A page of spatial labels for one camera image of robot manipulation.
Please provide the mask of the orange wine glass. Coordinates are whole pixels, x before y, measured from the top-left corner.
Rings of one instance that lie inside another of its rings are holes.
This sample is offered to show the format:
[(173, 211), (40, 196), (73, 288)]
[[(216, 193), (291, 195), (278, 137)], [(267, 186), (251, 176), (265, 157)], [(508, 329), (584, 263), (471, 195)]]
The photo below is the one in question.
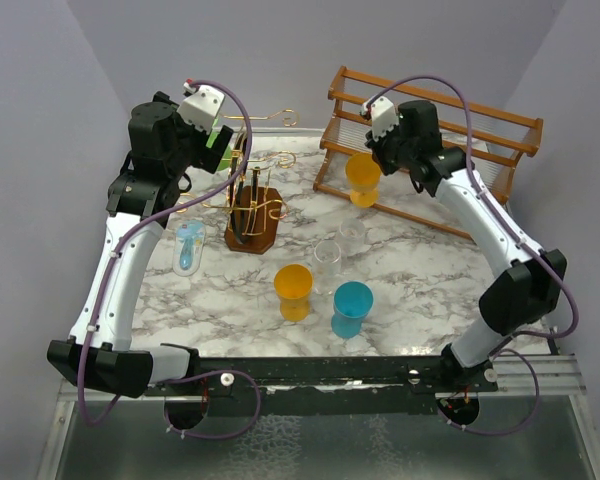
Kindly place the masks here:
[(360, 208), (372, 207), (378, 199), (377, 186), (381, 176), (379, 166), (369, 153), (352, 155), (345, 166), (345, 176), (349, 184), (349, 198)]
[(307, 317), (313, 290), (313, 276), (307, 267), (300, 264), (284, 266), (274, 277), (274, 289), (285, 320), (299, 322)]

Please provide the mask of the green plastic wine glass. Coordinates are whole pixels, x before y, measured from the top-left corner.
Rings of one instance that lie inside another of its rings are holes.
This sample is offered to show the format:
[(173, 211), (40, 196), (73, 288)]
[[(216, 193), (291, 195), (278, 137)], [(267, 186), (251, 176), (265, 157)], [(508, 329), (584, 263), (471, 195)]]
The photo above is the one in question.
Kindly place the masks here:
[(230, 146), (230, 135), (225, 135), (219, 131), (212, 131), (208, 141), (207, 148), (212, 153), (212, 158), (218, 160), (216, 172), (225, 170), (229, 167), (232, 147)]

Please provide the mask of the blue plastic wine glass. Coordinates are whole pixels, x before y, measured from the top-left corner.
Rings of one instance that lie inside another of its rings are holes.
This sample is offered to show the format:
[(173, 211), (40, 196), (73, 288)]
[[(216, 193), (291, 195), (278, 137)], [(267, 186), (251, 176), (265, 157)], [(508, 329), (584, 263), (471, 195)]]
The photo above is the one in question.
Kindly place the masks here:
[(366, 284), (349, 281), (340, 285), (333, 298), (331, 328), (334, 334), (344, 339), (358, 335), (373, 303), (373, 293)]

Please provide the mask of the orange wine glass front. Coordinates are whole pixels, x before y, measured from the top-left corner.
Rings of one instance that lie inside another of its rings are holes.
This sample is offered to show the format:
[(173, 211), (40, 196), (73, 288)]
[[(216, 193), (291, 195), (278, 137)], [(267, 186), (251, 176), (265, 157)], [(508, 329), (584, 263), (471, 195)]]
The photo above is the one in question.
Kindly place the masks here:
[(313, 290), (313, 276), (307, 267), (300, 264), (284, 266), (274, 277), (274, 289), (285, 320), (299, 322), (307, 317)]

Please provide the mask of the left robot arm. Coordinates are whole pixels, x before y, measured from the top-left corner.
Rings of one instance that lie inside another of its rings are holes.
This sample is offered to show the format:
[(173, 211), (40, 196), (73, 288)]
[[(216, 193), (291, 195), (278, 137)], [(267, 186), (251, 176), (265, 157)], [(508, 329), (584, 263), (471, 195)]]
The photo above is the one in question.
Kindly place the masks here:
[(181, 196), (188, 168), (217, 170), (233, 131), (212, 132), (224, 94), (188, 88), (181, 103), (158, 92), (135, 106), (130, 150), (108, 188), (105, 240), (83, 309), (65, 340), (53, 340), (47, 359), (74, 386), (137, 398), (164, 380), (186, 395), (201, 371), (184, 347), (131, 348), (136, 302), (148, 261)]

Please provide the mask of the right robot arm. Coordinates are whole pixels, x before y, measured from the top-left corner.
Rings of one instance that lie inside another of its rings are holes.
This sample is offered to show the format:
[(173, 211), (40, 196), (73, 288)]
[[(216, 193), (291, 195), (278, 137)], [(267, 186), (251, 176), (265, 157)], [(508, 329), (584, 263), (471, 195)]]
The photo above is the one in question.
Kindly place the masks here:
[(371, 122), (365, 144), (382, 173), (408, 170), (417, 191), (426, 191), (456, 216), (492, 270), (494, 281), (479, 299), (479, 318), (441, 354), (441, 383), (461, 391), (522, 326), (556, 308), (566, 258), (526, 236), (468, 164), (465, 149), (444, 146), (432, 102), (394, 105), (381, 96), (365, 102), (360, 114)]

